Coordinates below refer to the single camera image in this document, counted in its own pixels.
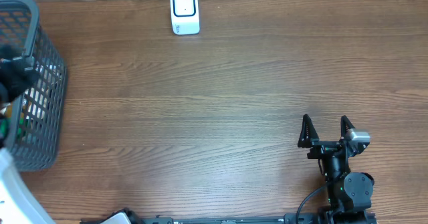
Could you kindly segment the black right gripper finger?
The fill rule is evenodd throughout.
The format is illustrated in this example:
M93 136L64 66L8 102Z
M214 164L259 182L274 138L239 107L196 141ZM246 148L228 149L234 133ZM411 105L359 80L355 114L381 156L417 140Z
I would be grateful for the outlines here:
M299 148L312 148L319 141L319 136L308 114L303 115L302 129L298 140Z
M342 116L340 119L341 139L351 139L354 130L355 127L348 117L346 115Z

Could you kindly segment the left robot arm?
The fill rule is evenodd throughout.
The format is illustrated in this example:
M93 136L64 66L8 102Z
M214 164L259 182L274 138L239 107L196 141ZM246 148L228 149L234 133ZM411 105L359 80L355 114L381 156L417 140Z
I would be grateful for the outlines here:
M39 80L39 74L10 45L1 46L1 105L10 104ZM24 183L7 141L15 131L9 118L1 114L1 222L53 223Z

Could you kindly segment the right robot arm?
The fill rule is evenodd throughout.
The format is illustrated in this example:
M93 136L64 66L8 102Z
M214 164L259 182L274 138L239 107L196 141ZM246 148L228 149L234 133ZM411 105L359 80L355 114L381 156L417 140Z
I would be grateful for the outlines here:
M368 214L374 191L374 178L364 172L352 172L349 158L364 152L370 144L370 135L357 129L347 116L340 119L340 139L321 141L308 114L302 117L302 129L298 139L299 148L307 148L307 158L318 161L324 177L324 185L312 191L300 203L295 215L299 223L301 211L312 197L327 192L328 206L319 208L313 215L313 223L376 223L374 214Z

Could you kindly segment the green lid jar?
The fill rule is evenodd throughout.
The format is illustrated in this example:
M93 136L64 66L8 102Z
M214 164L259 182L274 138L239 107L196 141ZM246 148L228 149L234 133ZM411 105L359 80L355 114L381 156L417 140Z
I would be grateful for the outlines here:
M1 135L1 141L5 140L7 138L8 132L9 132L9 124L10 119L8 118L2 118L0 121L0 135Z

